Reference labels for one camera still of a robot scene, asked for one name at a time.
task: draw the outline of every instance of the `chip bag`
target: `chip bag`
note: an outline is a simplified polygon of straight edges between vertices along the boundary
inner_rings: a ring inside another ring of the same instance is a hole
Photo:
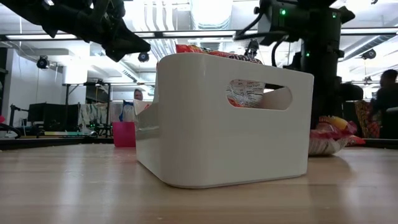
[[[352,141],[355,132],[356,125],[353,122],[336,116],[322,116],[317,128],[310,131],[308,155],[329,156],[337,153]]]
[[[260,60],[248,56],[205,49],[195,45],[177,44],[175,48],[177,53],[209,54],[219,57],[243,60],[245,62],[262,64]],[[258,108],[262,100],[262,94],[264,92],[265,85],[266,84],[263,82],[255,82],[250,80],[232,80],[227,86],[226,96],[229,103],[235,107]]]
[[[361,139],[358,136],[352,135],[349,137],[348,142],[347,142],[347,146],[360,146],[360,145],[364,145],[366,144],[365,140]]]

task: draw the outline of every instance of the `ceiling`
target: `ceiling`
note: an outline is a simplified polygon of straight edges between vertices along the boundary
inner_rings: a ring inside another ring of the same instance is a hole
[[[333,7],[346,6],[356,14],[356,18],[343,27],[393,27],[398,25],[398,0],[337,0]],[[125,23],[133,31],[152,30],[193,30],[198,28],[198,22],[193,20],[197,15],[203,21],[221,21],[223,16],[228,19],[227,29],[242,29],[254,20],[252,13],[258,6],[258,0],[134,0],[125,2]],[[39,34],[43,33],[40,26],[30,24],[26,20],[14,14],[8,8],[0,5],[0,34]],[[368,41],[372,37],[343,36],[340,42],[342,50],[349,49],[354,44]],[[67,57],[60,59],[58,63],[68,65],[79,63],[88,67],[88,76],[92,78],[104,78],[112,82],[128,82],[124,70],[132,73],[140,82],[155,81],[155,66],[161,57],[174,52],[174,44],[204,44],[203,42],[216,42],[219,50],[243,54],[247,42],[232,42],[231,39],[170,39],[151,40],[152,49],[156,48],[161,54],[150,52],[150,60],[141,63],[137,54],[125,56],[121,63],[115,63],[103,55],[101,46],[95,43],[87,44],[81,40],[68,41],[42,41],[42,42],[6,42],[3,47],[21,49],[23,55],[38,57],[35,51],[38,49],[67,49]],[[390,40],[374,47],[377,57],[372,60],[351,58],[339,63],[338,75],[343,80],[363,80],[365,76],[372,75],[373,80],[387,68],[398,66],[397,51],[398,38]],[[264,64],[271,64],[270,47],[261,46],[257,58]],[[300,50],[300,43],[282,43],[276,53],[278,66],[291,63],[293,54]]]

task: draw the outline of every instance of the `security camera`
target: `security camera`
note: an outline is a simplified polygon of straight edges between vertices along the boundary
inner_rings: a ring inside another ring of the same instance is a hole
[[[361,56],[364,60],[366,59],[374,59],[376,57],[376,51],[371,49],[368,50],[367,52],[363,53]]]
[[[142,52],[138,55],[138,61],[140,62],[147,62],[149,61],[149,55],[147,52]]]
[[[257,39],[251,39],[248,47],[246,47],[244,55],[248,56],[250,58],[254,58],[254,57],[256,57],[257,51],[259,49],[260,49],[260,46],[259,46],[259,42],[257,41]]]
[[[40,59],[36,63],[37,68],[48,69],[50,67],[50,62],[47,56],[40,56]]]

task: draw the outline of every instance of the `wall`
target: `wall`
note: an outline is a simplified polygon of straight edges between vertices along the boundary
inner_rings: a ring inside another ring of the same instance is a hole
[[[62,83],[68,84],[76,84],[76,83],[85,83],[87,81],[87,67],[79,64],[71,64],[63,68],[63,80]],[[74,89],[74,86],[71,86],[69,92]],[[77,103],[85,104],[86,103],[86,87],[79,86],[77,87],[71,94],[69,94],[70,105],[74,105]]]
[[[16,105],[29,109],[33,103],[65,103],[65,87],[62,86],[62,72],[55,77],[55,70],[40,70],[36,62],[18,55],[18,51],[9,49],[7,53],[4,101],[2,114],[9,123],[10,106]],[[14,126],[21,125],[21,119],[27,118],[27,112],[16,111]]]

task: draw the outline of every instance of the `wooden table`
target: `wooden table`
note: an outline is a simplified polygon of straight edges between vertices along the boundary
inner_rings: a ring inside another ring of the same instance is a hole
[[[303,177],[207,190],[168,187],[133,149],[4,151],[0,223],[398,223],[398,151],[344,150]]]

